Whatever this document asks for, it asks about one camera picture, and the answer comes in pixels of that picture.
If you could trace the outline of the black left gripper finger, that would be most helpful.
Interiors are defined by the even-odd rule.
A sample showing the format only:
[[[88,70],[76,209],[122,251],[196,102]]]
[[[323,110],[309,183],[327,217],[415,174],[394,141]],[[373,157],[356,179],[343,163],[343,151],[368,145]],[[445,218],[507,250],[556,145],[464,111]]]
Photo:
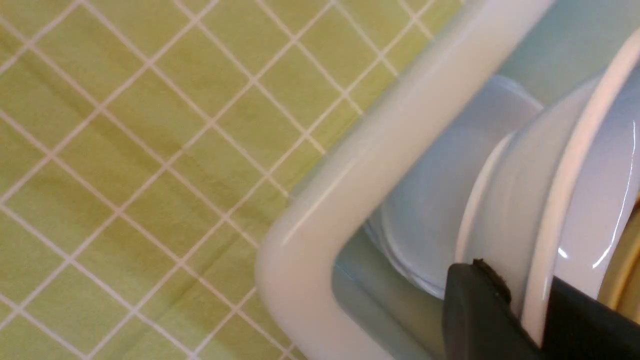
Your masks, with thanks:
[[[542,344],[512,312],[511,292],[482,259],[447,271],[442,335],[448,360],[637,360],[636,322],[554,278]]]

